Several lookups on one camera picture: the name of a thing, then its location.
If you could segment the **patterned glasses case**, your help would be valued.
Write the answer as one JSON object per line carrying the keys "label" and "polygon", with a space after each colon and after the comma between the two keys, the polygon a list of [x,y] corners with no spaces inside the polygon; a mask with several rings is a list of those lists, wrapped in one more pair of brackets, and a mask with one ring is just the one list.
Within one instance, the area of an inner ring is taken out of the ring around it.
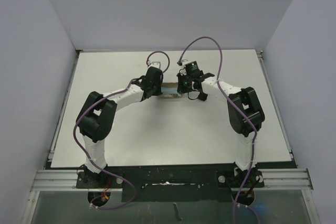
{"label": "patterned glasses case", "polygon": [[183,94],[177,91],[178,83],[177,82],[164,82],[161,85],[161,94],[160,98],[181,98]]}

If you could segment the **blue cleaning cloth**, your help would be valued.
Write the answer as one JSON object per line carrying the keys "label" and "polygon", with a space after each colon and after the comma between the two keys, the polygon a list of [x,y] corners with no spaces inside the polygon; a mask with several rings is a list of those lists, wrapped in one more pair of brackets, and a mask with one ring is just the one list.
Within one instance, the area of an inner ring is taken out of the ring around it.
{"label": "blue cleaning cloth", "polygon": [[161,88],[162,94],[164,95],[178,95],[177,88],[171,88],[171,87],[162,87]]}

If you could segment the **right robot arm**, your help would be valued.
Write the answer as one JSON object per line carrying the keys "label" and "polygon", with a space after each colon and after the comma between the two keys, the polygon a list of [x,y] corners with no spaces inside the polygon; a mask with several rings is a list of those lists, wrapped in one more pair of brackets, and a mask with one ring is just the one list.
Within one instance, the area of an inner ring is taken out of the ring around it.
{"label": "right robot arm", "polygon": [[204,73],[196,61],[181,60],[177,64],[180,66],[178,93],[197,92],[198,100],[206,101],[211,95],[227,103],[229,123],[237,133],[235,164],[240,170],[235,171],[234,182],[241,187],[247,186],[253,179],[249,169],[257,163],[256,136],[265,120],[255,89],[236,87],[217,79],[212,73]]}

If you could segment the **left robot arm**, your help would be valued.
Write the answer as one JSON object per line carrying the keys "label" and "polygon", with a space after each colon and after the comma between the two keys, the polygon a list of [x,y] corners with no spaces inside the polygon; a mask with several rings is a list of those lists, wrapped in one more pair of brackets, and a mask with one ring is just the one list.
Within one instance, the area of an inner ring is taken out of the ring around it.
{"label": "left robot arm", "polygon": [[84,174],[94,187],[100,188],[107,181],[104,142],[112,130],[116,112],[160,95],[162,82],[163,71],[149,66],[145,75],[132,79],[124,89],[105,95],[93,91],[88,95],[77,116],[73,137],[86,155]]}

